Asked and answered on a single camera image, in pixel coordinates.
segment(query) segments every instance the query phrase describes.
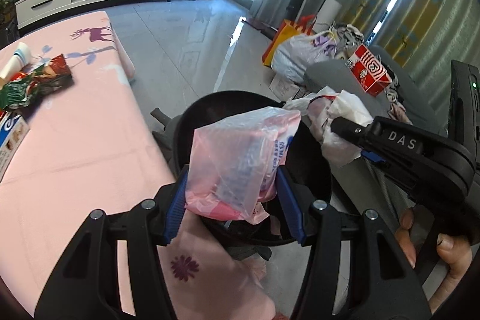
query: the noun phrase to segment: pink plastic package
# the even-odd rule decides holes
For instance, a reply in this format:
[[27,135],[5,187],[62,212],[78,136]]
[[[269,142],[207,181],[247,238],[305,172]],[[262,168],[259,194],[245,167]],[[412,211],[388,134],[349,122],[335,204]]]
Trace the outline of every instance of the pink plastic package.
[[186,209],[215,220],[254,218],[277,194],[275,174],[300,123],[300,111],[265,107],[195,129]]

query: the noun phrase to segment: pink tablecloth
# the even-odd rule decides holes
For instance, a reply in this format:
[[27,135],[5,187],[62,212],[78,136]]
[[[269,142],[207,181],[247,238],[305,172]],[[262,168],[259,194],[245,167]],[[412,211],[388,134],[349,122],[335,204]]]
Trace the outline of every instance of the pink tablecloth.
[[[64,53],[75,81],[46,98],[28,121],[31,130],[0,183],[0,275],[33,314],[51,270],[91,210],[127,211],[173,177],[138,109],[124,72],[133,68],[106,13],[59,22],[21,41],[38,61]],[[15,48],[0,52],[0,67]],[[133,313],[125,254],[120,246],[122,305]],[[187,268],[194,267],[180,278],[174,271],[188,257]],[[275,314],[249,270],[193,214],[187,212],[160,258],[180,319],[270,320]]]

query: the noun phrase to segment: yellow shopping bag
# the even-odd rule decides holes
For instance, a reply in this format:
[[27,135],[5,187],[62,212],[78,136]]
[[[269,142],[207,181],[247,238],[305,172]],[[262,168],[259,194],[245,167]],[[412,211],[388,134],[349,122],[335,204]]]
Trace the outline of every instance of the yellow shopping bag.
[[311,35],[312,28],[315,24],[315,14],[310,16],[303,16],[297,22],[289,21],[288,19],[284,19],[280,28],[278,29],[277,34],[272,40],[272,43],[268,46],[267,50],[262,56],[263,65],[270,67],[272,63],[273,54],[275,49],[283,42],[288,40],[290,37],[296,36],[300,33],[305,33]]

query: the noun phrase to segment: purple deer print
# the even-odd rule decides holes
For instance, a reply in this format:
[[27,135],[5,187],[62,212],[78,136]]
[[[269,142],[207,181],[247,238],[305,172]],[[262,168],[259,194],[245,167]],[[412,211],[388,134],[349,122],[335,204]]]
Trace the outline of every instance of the purple deer print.
[[[102,33],[103,30],[110,31],[110,33]],[[102,28],[86,28],[77,30],[74,34],[71,34],[70,37],[73,37],[71,40],[76,40],[83,34],[90,32],[90,41],[93,43],[94,41],[111,41],[113,40],[106,39],[104,36],[113,36],[112,28],[110,26],[104,26]]]

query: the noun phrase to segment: metal screw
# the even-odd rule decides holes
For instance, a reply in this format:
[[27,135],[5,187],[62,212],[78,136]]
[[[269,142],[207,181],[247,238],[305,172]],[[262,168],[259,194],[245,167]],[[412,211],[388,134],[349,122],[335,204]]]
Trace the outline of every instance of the metal screw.
[[374,211],[373,209],[368,209],[365,212],[365,216],[367,216],[371,220],[376,220],[378,218],[378,213]]
[[91,219],[94,219],[94,220],[97,220],[97,219],[99,219],[99,218],[102,217],[102,216],[103,216],[103,211],[100,210],[100,209],[95,209],[94,211],[92,211],[92,212],[90,213],[90,218],[91,218]]
[[153,209],[155,207],[155,201],[153,199],[145,199],[142,202],[142,207],[147,210]]
[[313,203],[314,203],[313,204],[314,208],[320,211],[322,211],[323,209],[326,209],[328,206],[328,204],[321,199],[316,199],[315,201],[313,201]]

